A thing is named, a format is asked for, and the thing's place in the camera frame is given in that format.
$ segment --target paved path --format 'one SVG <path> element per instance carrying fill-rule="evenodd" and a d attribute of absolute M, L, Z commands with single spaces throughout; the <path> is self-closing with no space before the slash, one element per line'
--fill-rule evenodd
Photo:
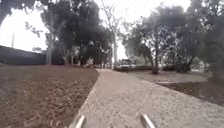
<path fill-rule="evenodd" d="M 79 114 L 84 128 L 142 128 L 147 114 L 156 128 L 224 128 L 224 108 L 134 76 L 98 70 L 100 76 Z"/>

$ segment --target dirt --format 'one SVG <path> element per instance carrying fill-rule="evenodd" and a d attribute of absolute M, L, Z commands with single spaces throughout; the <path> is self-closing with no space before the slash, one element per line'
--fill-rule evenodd
<path fill-rule="evenodd" d="M 211 81 L 198 83 L 160 84 L 210 103 L 224 106 L 224 85 Z"/>
<path fill-rule="evenodd" d="M 189 72 L 186 74 L 176 72 L 164 72 L 160 71 L 158 75 L 151 74 L 150 71 L 130 72 L 129 74 L 134 75 L 140 79 L 144 79 L 153 83 L 179 83 L 179 82 L 204 82 L 206 78 L 197 72 Z"/>
<path fill-rule="evenodd" d="M 1 128 L 64 128 L 87 98 L 95 69 L 0 67 Z"/>

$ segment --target sky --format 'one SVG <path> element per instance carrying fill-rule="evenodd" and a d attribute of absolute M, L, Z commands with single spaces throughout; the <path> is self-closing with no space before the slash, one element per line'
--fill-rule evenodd
<path fill-rule="evenodd" d="M 95 0 L 102 7 L 101 0 Z M 179 5 L 185 10 L 190 5 L 190 0 L 104 0 L 105 5 L 115 6 L 116 17 L 123 17 L 127 22 L 134 22 L 140 17 L 148 17 L 160 4 L 164 6 Z M 106 20 L 105 13 L 100 11 L 100 18 Z M 25 22 L 29 22 L 38 30 L 42 30 L 41 37 L 25 29 Z M 13 10 L 0 27 L 0 45 L 11 47 L 14 33 L 14 48 L 32 51 L 33 47 L 46 49 L 45 33 L 48 32 L 40 17 L 40 12 L 34 10 L 26 14 L 22 10 Z M 118 42 L 118 59 L 126 58 L 125 49 Z"/>

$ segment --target bush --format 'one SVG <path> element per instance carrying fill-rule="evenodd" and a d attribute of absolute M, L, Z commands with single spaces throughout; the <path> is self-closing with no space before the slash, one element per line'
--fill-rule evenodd
<path fill-rule="evenodd" d="M 166 65 L 162 68 L 163 71 L 176 71 L 176 66 L 175 65 Z"/>

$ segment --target green foliage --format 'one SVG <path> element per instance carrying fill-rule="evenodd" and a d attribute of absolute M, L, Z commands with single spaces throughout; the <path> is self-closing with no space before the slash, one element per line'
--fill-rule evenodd
<path fill-rule="evenodd" d="M 94 1 L 48 3 L 42 19 L 50 31 L 49 42 L 53 39 L 65 61 L 69 56 L 74 58 L 74 47 L 78 50 L 77 58 L 82 65 L 90 58 L 94 58 L 97 64 L 106 63 L 110 57 L 111 32 L 99 25 L 99 8 Z"/>

